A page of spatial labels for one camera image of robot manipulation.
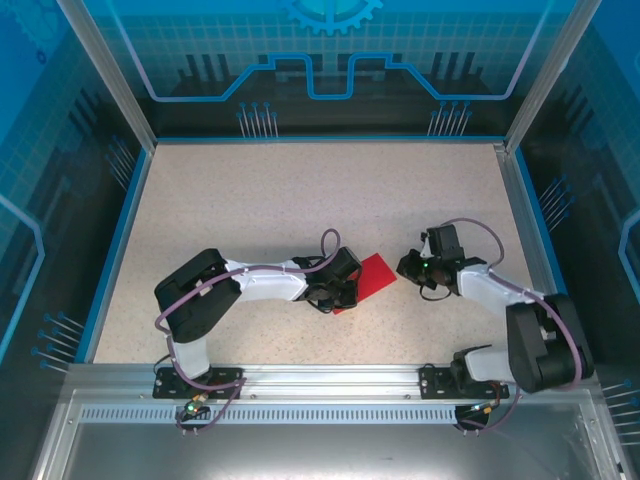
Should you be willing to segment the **blue table edge strip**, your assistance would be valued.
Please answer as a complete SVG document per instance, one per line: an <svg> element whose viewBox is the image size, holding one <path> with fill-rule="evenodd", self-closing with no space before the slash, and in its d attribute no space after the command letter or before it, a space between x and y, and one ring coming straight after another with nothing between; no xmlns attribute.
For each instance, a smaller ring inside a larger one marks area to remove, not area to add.
<svg viewBox="0 0 640 480"><path fill-rule="evenodd" d="M126 192L74 362L92 363L114 293L153 154L142 149Z"/></svg>
<svg viewBox="0 0 640 480"><path fill-rule="evenodd" d="M528 196L529 204L532 208L535 225L537 227L542 244L543 256L546 260L546 263L548 264L549 273L546 275L546 278L553 281L553 285L557 292L567 294L567 285L561 272L558 258L550 236L550 231L544 219L538 194L535 191L531 174L520 148L516 149L515 159L519 168L520 175L522 177L526 194Z"/></svg>

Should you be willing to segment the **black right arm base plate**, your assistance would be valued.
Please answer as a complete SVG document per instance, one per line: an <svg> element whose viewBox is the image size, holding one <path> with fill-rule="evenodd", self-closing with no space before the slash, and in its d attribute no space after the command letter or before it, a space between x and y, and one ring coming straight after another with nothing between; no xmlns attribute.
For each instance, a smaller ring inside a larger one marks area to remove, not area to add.
<svg viewBox="0 0 640 480"><path fill-rule="evenodd" d="M418 370L418 386L423 400L509 399L509 387L495 381L472 380L457 367L425 364Z"/></svg>

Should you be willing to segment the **aluminium side rail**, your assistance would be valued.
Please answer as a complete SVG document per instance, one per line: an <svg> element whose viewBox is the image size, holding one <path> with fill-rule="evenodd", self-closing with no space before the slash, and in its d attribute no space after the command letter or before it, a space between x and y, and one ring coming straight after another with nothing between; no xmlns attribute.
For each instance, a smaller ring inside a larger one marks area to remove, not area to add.
<svg viewBox="0 0 640 480"><path fill-rule="evenodd" d="M517 166L515 153L507 155L502 143L496 143L494 149L533 287L546 293L559 293L555 290L553 281L546 278L549 273L548 264L543 256L540 236Z"/></svg>

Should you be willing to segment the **red cloth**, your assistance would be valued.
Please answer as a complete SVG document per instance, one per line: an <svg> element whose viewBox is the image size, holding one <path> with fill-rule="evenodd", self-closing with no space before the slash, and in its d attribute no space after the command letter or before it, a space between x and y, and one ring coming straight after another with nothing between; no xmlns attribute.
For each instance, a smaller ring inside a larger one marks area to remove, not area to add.
<svg viewBox="0 0 640 480"><path fill-rule="evenodd" d="M375 253L363 260L361 267L340 286L331 313L337 315L353 309L395 281L395 273L381 254Z"/></svg>

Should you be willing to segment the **aluminium frame rail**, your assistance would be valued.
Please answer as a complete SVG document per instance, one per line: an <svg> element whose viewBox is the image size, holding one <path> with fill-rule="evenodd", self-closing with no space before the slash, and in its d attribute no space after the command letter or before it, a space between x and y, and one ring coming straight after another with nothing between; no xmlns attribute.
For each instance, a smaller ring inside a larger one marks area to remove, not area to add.
<svg viewBox="0 0 640 480"><path fill-rule="evenodd" d="M61 395L151 399L159 367L75 364ZM239 398L258 401L420 400L416 365L247 365Z"/></svg>

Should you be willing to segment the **grey metal tray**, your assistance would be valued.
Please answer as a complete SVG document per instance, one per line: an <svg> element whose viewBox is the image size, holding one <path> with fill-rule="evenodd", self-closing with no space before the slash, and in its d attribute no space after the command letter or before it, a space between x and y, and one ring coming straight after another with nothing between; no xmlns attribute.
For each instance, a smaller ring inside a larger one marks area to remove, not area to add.
<svg viewBox="0 0 640 480"><path fill-rule="evenodd" d="M499 427L463 425L81 424L85 406L61 403L28 480L640 480L640 432L624 444L605 406L587 392L525 398ZM430 405L261 402L249 405Z"/></svg>

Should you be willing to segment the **aluminium corner post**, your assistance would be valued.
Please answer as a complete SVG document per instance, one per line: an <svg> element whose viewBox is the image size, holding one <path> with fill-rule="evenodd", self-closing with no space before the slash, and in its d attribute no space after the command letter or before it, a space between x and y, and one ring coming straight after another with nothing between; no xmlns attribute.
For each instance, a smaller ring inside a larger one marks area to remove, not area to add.
<svg viewBox="0 0 640 480"><path fill-rule="evenodd" d="M136 139L149 154L157 139L116 59L82 0L56 0L71 28L113 96Z"/></svg>
<svg viewBox="0 0 640 480"><path fill-rule="evenodd" d="M576 0L506 136L504 151L513 155L566 68L602 0Z"/></svg>

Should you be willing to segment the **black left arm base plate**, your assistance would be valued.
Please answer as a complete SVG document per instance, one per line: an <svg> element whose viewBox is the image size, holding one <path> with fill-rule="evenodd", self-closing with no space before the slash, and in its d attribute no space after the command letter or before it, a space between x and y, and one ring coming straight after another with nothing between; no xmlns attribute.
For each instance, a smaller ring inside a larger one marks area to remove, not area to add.
<svg viewBox="0 0 640 480"><path fill-rule="evenodd" d="M235 383L244 374L241 368L213 368L194 380L195 383L213 387L209 399L229 399L234 392ZM152 396L155 399L191 399L201 390L185 382L173 367L162 367L156 372Z"/></svg>

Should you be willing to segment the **slotted metal strip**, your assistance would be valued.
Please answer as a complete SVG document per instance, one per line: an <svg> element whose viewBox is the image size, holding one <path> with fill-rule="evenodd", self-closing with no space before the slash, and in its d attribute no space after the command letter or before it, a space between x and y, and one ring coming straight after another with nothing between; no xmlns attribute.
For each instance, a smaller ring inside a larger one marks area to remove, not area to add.
<svg viewBox="0 0 640 480"><path fill-rule="evenodd" d="M180 408L176 405L85 406L81 424L174 425ZM231 406L220 425L453 425L455 409L437 405L249 405Z"/></svg>

